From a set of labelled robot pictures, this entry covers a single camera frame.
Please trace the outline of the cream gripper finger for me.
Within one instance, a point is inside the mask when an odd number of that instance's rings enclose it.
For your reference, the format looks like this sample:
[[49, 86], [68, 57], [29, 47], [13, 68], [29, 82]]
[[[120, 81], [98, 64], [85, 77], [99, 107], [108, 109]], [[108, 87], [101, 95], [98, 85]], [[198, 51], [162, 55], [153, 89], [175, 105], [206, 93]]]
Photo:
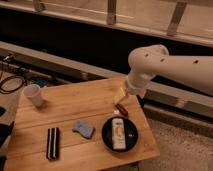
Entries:
[[128, 96], [126, 89], [123, 87], [120, 87], [118, 91], [115, 93], [115, 96], [113, 98], [113, 103], [115, 105], [119, 104], [122, 100], [124, 100]]

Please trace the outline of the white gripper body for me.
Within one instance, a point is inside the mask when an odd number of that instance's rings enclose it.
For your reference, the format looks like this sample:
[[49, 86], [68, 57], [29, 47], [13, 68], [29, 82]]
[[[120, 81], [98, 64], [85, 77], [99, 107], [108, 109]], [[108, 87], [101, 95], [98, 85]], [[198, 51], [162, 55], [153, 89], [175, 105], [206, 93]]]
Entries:
[[133, 86], [129, 81], [129, 78], [126, 78], [124, 81], [124, 90], [127, 95], [137, 95], [141, 98], [143, 98], [146, 94], [146, 90]]

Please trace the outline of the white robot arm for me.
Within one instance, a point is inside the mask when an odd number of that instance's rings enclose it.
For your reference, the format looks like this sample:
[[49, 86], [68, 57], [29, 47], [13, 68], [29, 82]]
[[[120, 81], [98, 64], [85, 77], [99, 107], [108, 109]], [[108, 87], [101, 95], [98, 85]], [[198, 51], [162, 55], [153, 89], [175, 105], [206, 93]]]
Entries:
[[174, 56], [164, 45], [151, 45], [131, 51], [128, 64], [130, 72], [114, 96], [115, 105], [129, 95], [144, 96], [155, 76], [213, 96], [213, 56]]

